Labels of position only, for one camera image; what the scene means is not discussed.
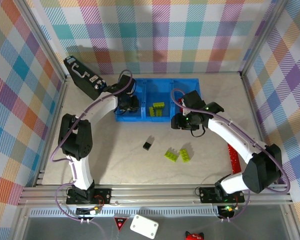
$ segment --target blue bin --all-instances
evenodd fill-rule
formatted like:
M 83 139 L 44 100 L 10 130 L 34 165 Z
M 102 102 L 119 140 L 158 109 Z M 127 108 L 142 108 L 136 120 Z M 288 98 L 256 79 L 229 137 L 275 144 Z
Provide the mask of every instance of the blue bin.
M 135 78 L 135 81 L 134 94 L 139 99 L 140 108 L 137 112 L 124 114 L 117 110 L 115 119 L 118 122 L 170 122 L 171 118 L 180 112 L 171 99 L 172 89 L 181 89 L 185 93 L 196 90 L 201 96 L 197 78 Z M 178 100 L 182 93 L 176 92 L 174 97 Z M 153 103 L 161 102 L 164 102 L 162 116 L 150 116 L 149 107 L 152 107 Z

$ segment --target cable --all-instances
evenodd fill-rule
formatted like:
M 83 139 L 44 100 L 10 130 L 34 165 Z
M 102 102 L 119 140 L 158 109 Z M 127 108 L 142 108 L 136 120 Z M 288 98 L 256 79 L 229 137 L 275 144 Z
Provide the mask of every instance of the cable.
M 234 197 L 235 197 L 235 202 L 236 202 L 235 208 L 237 208 L 238 207 L 238 196 L 234 195 Z
M 246 156 L 243 158 L 243 160 L 244 161 L 246 161 L 246 159 L 248 158 L 248 156 L 249 156 L 249 153 L 250 153 L 250 144 L 248 143 L 248 141 L 244 138 L 244 137 L 242 137 L 238 132 L 236 132 L 236 131 L 233 131 L 236 135 L 238 135 L 243 141 L 245 141 L 245 143 L 246 143 L 246 145 L 247 145 L 247 147 L 248 147 L 248 151 L 247 151 L 247 154 L 246 154 Z
M 250 196 L 251 196 L 251 192 L 250 192 L 250 190 L 248 190 L 248 197 L 245 201 L 245 204 L 243 205 L 243 208 L 241 209 L 241 211 L 237 215 L 233 216 L 231 218 L 231 220 L 234 220 L 234 219 L 238 218 L 239 216 L 241 216 L 243 214 L 243 212 L 246 210 L 246 208 L 247 208 L 247 206 L 250 202 Z
M 114 95 L 117 95 L 117 94 L 123 92 L 124 90 L 126 90 L 126 89 L 129 87 L 129 85 L 131 84 L 132 79 L 133 79 L 133 74 L 132 74 L 132 72 L 131 72 L 129 69 L 125 69 L 125 70 L 123 70 L 123 71 L 120 73 L 119 78 L 118 78 L 119 80 L 120 80 L 120 78 L 121 78 L 121 76 L 122 76 L 122 74 L 123 74 L 124 72 L 129 72 L 129 73 L 130 73 L 130 80 L 129 80 L 129 82 L 127 83 L 127 85 L 126 85 L 124 88 L 122 88 L 122 89 L 120 89 L 120 90 L 118 90 L 118 91 L 116 91 L 116 92 L 114 92 L 114 93 L 111 93 L 111 94 L 109 94 L 109 95 L 107 95 L 107 96 L 104 96 L 104 97 L 101 98 L 101 99 L 98 99 L 98 100 L 94 101 L 93 103 L 91 103 L 91 104 L 83 111 L 83 113 L 82 113 L 82 114 L 77 118 L 77 120 L 73 123 L 73 125 L 71 126 L 71 128 L 69 129 L 69 131 L 66 133 L 66 135 L 64 136 L 64 138 L 60 141 L 60 143 L 58 144 L 58 146 L 55 148 L 55 150 L 54 150 L 53 153 L 51 154 L 50 160 L 51 160 L 52 162 L 60 162 L 60 161 L 64 161 L 64 160 L 68 160 L 68 161 L 70 161 L 70 162 L 73 162 L 72 159 L 68 159 L 68 158 L 61 158 L 61 159 L 54 160 L 54 157 L 55 157 L 57 151 L 61 148 L 61 146 L 65 143 L 65 141 L 67 140 L 67 138 L 70 136 L 70 134 L 72 133 L 73 129 L 78 125 L 79 121 L 80 121 L 80 120 L 81 120 L 81 119 L 89 112 L 89 110 L 90 110 L 91 108 L 93 108 L 93 107 L 94 107 L 96 104 L 98 104 L 99 102 L 101 102 L 101 101 L 103 101 L 103 100 L 105 100 L 105 99 L 107 99 L 107 98 L 109 98 L 109 97 L 111 97 L 111 96 L 114 96 Z
M 134 84 L 134 89 L 133 89 L 133 91 L 132 91 L 130 94 L 128 94 L 128 95 L 129 95 L 129 96 L 132 96 L 132 95 L 135 93 L 136 89 L 137 89 L 137 82 Z
M 205 129 L 205 127 L 204 127 L 203 125 L 202 125 L 202 130 L 203 130 L 203 133 L 200 134 L 199 136 L 195 136 L 192 129 L 190 129 L 190 133 L 191 133 L 192 137 L 200 138 L 200 137 L 202 137 L 203 135 L 205 135 L 205 133 L 206 133 L 206 129 Z
M 96 197 L 102 199 L 102 206 L 101 206 L 101 203 L 100 203 L 100 199 L 99 199 L 99 205 L 100 205 L 100 207 L 103 207 L 105 205 L 105 199 L 101 195 L 96 195 Z
M 197 195 L 197 197 L 199 197 L 200 198 L 200 195 L 199 194 L 197 194 L 197 189 L 199 189 L 199 188 L 201 188 L 200 186 L 197 186 L 195 189 L 194 189 L 194 194 L 195 195 Z
M 52 162 L 60 162 L 60 161 L 65 161 L 65 160 L 69 161 L 70 163 L 73 163 L 73 162 L 74 162 L 74 161 L 73 161 L 72 159 L 70 159 L 70 158 L 60 158 L 60 159 L 54 160 L 54 157 L 55 157 L 57 151 L 61 148 L 61 146 L 65 143 L 65 141 L 67 140 L 67 138 L 70 136 L 70 134 L 72 133 L 73 129 L 78 125 L 79 121 L 80 121 L 80 120 L 81 120 L 81 119 L 89 112 L 90 109 L 92 109 L 96 104 L 98 104 L 99 102 L 103 101 L 104 99 L 107 99 L 107 98 L 109 98 L 109 97 L 111 97 L 111 96 L 115 96 L 115 95 L 117 95 L 117 94 L 123 92 L 124 90 L 126 90 L 126 89 L 129 87 L 129 85 L 131 84 L 132 79 L 133 79 L 133 74 L 132 74 L 132 72 L 131 72 L 129 69 L 125 69 L 125 70 L 123 70 L 123 71 L 120 73 L 119 78 L 118 78 L 118 81 L 121 79 L 122 74 L 123 74 L 124 72 L 129 72 L 129 73 L 130 73 L 130 79 L 129 79 L 129 82 L 127 83 L 127 85 L 126 85 L 124 88 L 122 88 L 122 89 L 120 89 L 120 90 L 118 90 L 118 91 L 116 91 L 116 92 L 114 92 L 114 93 L 111 93 L 111 94 L 109 94 L 109 95 L 107 95 L 107 96 L 104 96 L 104 97 L 101 98 L 101 99 L 98 99 L 98 100 L 94 101 L 93 103 L 91 103 L 91 104 L 83 111 L 83 113 L 82 113 L 82 114 L 77 118 L 77 120 L 73 123 L 73 125 L 71 126 L 71 128 L 69 129 L 69 131 L 66 133 L 66 135 L 64 136 L 64 138 L 60 141 L 60 143 L 58 144 L 58 146 L 55 148 L 55 150 L 54 150 L 53 153 L 51 154 L 50 160 L 51 160 Z M 76 180 L 77 180 L 77 172 L 76 172 L 75 165 L 72 164 L 71 166 L 72 166 L 72 169 L 73 169 L 74 181 L 71 182 L 71 183 L 65 183 L 65 184 L 62 184 L 61 186 L 59 186 L 58 189 L 55 191 L 54 200 L 55 200 L 56 205 L 57 205 L 58 208 L 60 209 L 60 211 L 63 212 L 63 214 L 65 214 L 68 218 L 70 218 L 70 219 L 72 219 L 72 220 L 75 220 L 75 221 L 77 221 L 77 222 L 81 222 L 81 220 L 79 220 L 78 218 L 73 217 L 73 216 L 67 214 L 67 213 L 61 208 L 61 206 L 60 206 L 60 204 L 58 203 L 58 200 L 57 200 L 57 195 L 58 195 L 59 190 L 60 190 L 61 188 L 65 187 L 65 186 L 71 186 L 71 185 L 73 185 L 73 184 L 76 182 Z M 92 224 L 94 224 L 94 225 L 96 225 L 96 226 L 101 230 L 101 232 L 102 232 L 102 234 L 103 234 L 103 236 L 104 236 L 104 239 L 106 239 L 106 234 L 105 234 L 104 230 L 101 228 L 101 226 L 100 226 L 98 223 L 94 222 L 94 221 L 89 221 L 89 222 L 92 223 Z
M 56 205 L 57 205 L 57 207 L 60 209 L 60 211 L 64 214 L 64 215 L 66 215 L 68 218 L 70 218 L 70 219 L 72 219 L 72 220 L 75 220 L 75 221 L 77 221 L 77 222 L 83 222 L 83 223 L 92 223 L 92 224 L 94 224 L 94 225 L 96 225 L 99 229 L 100 229 L 100 231 L 102 232 L 102 235 L 103 235 L 103 238 L 104 239 L 106 239 L 106 233 L 105 233 L 105 231 L 103 230 L 103 228 L 98 224 L 98 223 L 96 223 L 96 222 L 94 222 L 94 221 L 87 221 L 87 220 L 80 220 L 80 219 L 78 219 L 78 218 L 76 218 L 76 217 L 74 217 L 74 216 L 71 216 L 71 215 L 69 215 L 68 213 L 66 213 L 66 211 L 65 210 L 63 210 L 62 209 L 62 207 L 60 206 L 60 204 L 59 204 L 59 202 L 58 202 L 58 199 L 57 199 L 57 196 L 58 196 L 58 192 L 63 188 L 63 187 L 65 187 L 65 186 L 71 186 L 71 185 L 73 185 L 74 183 L 75 183 L 76 181 L 73 181 L 73 182 L 70 182 L 70 183 L 65 183 L 65 184 L 62 184 L 61 186 L 59 186 L 58 188 L 57 188 L 57 190 L 55 191 L 55 194 L 54 194 L 54 200 L 55 200 L 55 203 L 56 203 Z
M 286 194 L 290 191 L 290 188 L 291 188 L 291 184 L 290 184 L 290 181 L 289 181 L 289 177 L 287 175 L 287 173 L 285 172 L 285 170 L 283 169 L 283 167 L 277 162 L 277 160 L 268 152 L 266 151 L 262 146 L 260 146 L 256 141 L 254 141 L 249 135 L 247 135 L 244 131 L 242 131 L 238 126 L 236 126 L 235 124 L 233 124 L 231 121 L 229 121 L 228 119 L 226 119 L 225 117 L 223 116 L 220 116 L 216 113 L 213 113 L 213 112 L 210 112 L 210 111 L 204 111 L 204 110 L 199 110 L 199 109 L 192 109 L 192 108 L 189 108 L 189 107 L 186 107 L 186 106 L 183 106 L 181 104 L 178 103 L 178 101 L 176 101 L 175 99 L 175 96 L 174 96 L 174 93 L 178 91 L 178 92 L 181 92 L 183 95 L 185 94 L 182 90 L 178 89 L 178 88 L 174 88 L 172 91 L 171 91 L 171 98 L 172 98 L 172 101 L 180 108 L 183 108 L 183 109 L 186 109 L 186 110 L 189 110 L 191 112 L 195 112 L 195 113 L 202 113 L 202 114 L 208 114 L 208 115 L 211 115 L 211 116 L 214 116 L 220 120 L 222 120 L 225 124 L 227 124 L 230 128 L 232 128 L 232 130 L 234 130 L 235 132 L 237 132 L 238 134 L 241 135 L 241 137 L 243 137 L 245 140 L 247 140 L 248 142 L 250 142 L 253 146 L 255 146 L 257 149 L 259 149 L 260 151 L 264 152 L 273 162 L 274 164 L 278 167 L 278 169 L 282 172 L 282 175 L 285 177 L 286 179 L 286 189 L 284 191 L 278 191 L 278 190 L 274 190 L 274 189 L 271 189 L 270 187 L 267 187 L 267 189 L 269 189 L 270 191 L 272 192 L 275 192 L 275 193 L 281 193 L 281 194 Z
M 124 111 L 122 111 L 120 113 L 116 113 L 116 111 L 117 111 L 117 108 L 114 110 L 114 114 L 115 115 L 123 115 L 123 114 L 125 114 L 127 112 L 127 110 L 124 110 Z

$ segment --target yellow-green lego brick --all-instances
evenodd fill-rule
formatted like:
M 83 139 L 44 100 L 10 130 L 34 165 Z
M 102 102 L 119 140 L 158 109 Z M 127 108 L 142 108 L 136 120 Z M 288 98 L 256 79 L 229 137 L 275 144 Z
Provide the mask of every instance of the yellow-green lego brick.
M 190 161 L 190 158 L 189 158 L 189 155 L 188 155 L 188 152 L 187 152 L 186 149 L 181 149 L 181 150 L 180 150 L 180 155 L 181 155 L 182 160 L 183 160 L 184 163 Z
M 170 159 L 171 161 L 176 162 L 178 159 L 178 156 L 173 154 L 172 152 L 166 151 L 165 155 L 164 155 L 167 159 Z
M 150 113 L 150 117 L 154 117 L 155 116 L 155 110 L 154 110 L 154 108 L 152 106 L 149 107 L 149 113 Z
M 154 109 L 163 109 L 165 107 L 165 103 L 164 102 L 154 102 L 153 107 L 154 107 Z
M 156 109 L 155 110 L 155 116 L 156 117 L 161 117 L 162 116 L 162 109 Z

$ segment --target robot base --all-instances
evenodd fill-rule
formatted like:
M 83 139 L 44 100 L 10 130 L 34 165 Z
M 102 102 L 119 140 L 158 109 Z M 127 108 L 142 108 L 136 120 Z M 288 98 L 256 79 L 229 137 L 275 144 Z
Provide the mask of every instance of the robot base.
M 217 203 L 244 203 L 245 197 L 242 191 L 237 191 L 232 194 L 223 196 L 222 199 L 216 194 L 214 187 L 200 187 L 199 188 L 200 202 L 202 204 L 217 204 Z
M 95 188 L 94 189 L 94 196 L 92 197 L 92 200 L 87 201 L 87 199 L 84 199 L 80 195 L 76 194 L 75 190 L 70 188 L 67 191 L 67 198 L 66 198 L 66 204 L 67 205 L 106 205 L 110 203 L 111 200 L 111 189 L 110 188 Z

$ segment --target plaid wall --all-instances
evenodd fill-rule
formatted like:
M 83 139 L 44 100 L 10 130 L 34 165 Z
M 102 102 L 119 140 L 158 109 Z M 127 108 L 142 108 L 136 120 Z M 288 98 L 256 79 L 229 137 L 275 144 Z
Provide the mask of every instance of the plaid wall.
M 0 240 L 41 156 L 61 81 L 12 0 L 0 0 Z
M 252 41 L 250 42 L 250 45 L 249 45 L 249 48 L 248 50 L 246 51 L 244 57 L 243 57 L 243 60 L 241 62 L 241 65 L 240 65 L 240 68 L 239 68 L 239 71 L 241 72 L 243 69 L 244 69 L 244 66 L 247 62 L 247 59 L 251 53 L 251 51 L 254 49 L 256 43 L 257 43 L 257 39 L 259 37 L 259 35 L 262 33 L 264 27 L 266 26 L 267 24 L 267 20 L 269 19 L 269 17 L 271 16 L 271 13 L 272 13 L 272 10 L 275 8 L 276 4 L 277 4 L 278 0 L 272 0 L 270 5 L 268 6 L 268 9 L 266 10 L 263 18 L 262 18 L 262 21 L 259 25 L 259 27 L 257 28 L 254 36 L 253 36 L 253 39 Z
M 275 2 L 27 1 L 60 61 L 74 55 L 102 74 L 237 72 Z
M 291 0 L 248 73 L 268 143 L 279 145 L 300 219 L 300 0 Z

